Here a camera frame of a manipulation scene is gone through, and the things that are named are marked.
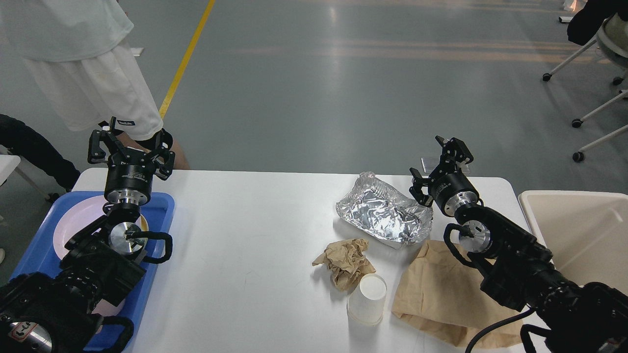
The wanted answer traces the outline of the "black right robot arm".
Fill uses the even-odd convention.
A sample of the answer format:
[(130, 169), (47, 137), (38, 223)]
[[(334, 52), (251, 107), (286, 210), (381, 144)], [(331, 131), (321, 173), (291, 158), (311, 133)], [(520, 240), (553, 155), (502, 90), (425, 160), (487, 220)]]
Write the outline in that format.
[(513, 221), (484, 205), (461, 167), (473, 161), (464, 141), (436, 136), (442, 147), (438, 165), (427, 177), (411, 168), (410, 194), (423, 206), (435, 203), (453, 217), (444, 242), (462, 264), (483, 276), (480, 289), (517, 315), (476, 334), (470, 353), (487, 333), (536, 313), (547, 328), (525, 324), (520, 336), (527, 353), (535, 352), (531, 335), (545, 339), (552, 353), (625, 353), (628, 299), (610, 286), (584, 286), (566, 279), (552, 264), (552, 252)]

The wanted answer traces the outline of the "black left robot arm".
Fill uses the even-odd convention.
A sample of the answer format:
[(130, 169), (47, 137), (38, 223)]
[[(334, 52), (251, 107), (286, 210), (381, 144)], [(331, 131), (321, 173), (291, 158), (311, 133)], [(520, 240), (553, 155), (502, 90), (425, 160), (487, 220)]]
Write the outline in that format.
[(175, 162), (172, 141), (163, 130), (153, 149), (125, 147), (113, 129), (116, 118), (89, 139), (88, 163), (106, 163), (103, 215), (65, 244), (60, 273), (21, 274), (1, 288), (1, 346), (11, 353), (84, 353), (103, 326), (122, 328), (104, 353), (121, 353), (134, 334), (131, 319), (95, 313), (105, 300), (117, 306), (143, 279), (142, 263), (171, 258), (166, 232), (143, 231), (141, 206), (151, 199), (153, 177), (166, 180)]

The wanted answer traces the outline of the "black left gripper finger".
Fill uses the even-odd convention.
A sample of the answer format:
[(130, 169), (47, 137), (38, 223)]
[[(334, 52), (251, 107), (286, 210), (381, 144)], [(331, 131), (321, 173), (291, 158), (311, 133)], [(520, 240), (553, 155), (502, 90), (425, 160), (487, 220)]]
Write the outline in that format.
[(165, 129), (159, 130), (152, 138), (144, 141), (146, 167), (159, 179), (168, 179), (174, 168), (175, 152), (171, 150), (173, 137)]
[(100, 130), (92, 131), (88, 140), (87, 162), (89, 164), (115, 165), (129, 161), (126, 147), (114, 133), (116, 123), (117, 118), (112, 117)]

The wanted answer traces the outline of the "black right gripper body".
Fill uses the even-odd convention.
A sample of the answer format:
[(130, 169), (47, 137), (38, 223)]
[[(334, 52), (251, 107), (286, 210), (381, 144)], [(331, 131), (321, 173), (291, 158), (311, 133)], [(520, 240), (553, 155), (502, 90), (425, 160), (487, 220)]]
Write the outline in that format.
[(479, 192), (462, 172), (429, 176), (428, 180), (428, 194), (447, 217), (454, 217), (464, 205), (480, 201)]

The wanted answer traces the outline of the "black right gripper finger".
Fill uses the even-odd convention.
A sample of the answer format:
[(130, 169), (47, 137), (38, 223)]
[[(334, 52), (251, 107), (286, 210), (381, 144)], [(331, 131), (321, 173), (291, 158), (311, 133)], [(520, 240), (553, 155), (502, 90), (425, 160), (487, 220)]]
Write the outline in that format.
[(433, 197), (428, 193), (424, 194), (422, 189), (424, 187), (430, 188), (433, 183), (432, 176), (422, 176), (418, 169), (410, 168), (410, 174), (412, 176), (412, 185), (410, 187), (410, 194), (415, 201), (422, 206), (431, 207), (433, 203)]
[(458, 138), (443, 138), (435, 136), (436, 141), (442, 147), (435, 172), (438, 174), (452, 174), (460, 172), (464, 175), (471, 174), (469, 164), (473, 163), (474, 157), (464, 141)]

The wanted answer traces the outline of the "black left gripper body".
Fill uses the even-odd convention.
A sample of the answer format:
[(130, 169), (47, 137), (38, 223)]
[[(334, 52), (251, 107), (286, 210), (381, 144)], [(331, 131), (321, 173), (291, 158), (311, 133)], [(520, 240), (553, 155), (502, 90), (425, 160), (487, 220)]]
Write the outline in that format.
[(110, 203), (147, 204), (151, 199), (154, 168), (148, 165), (107, 163), (104, 198)]

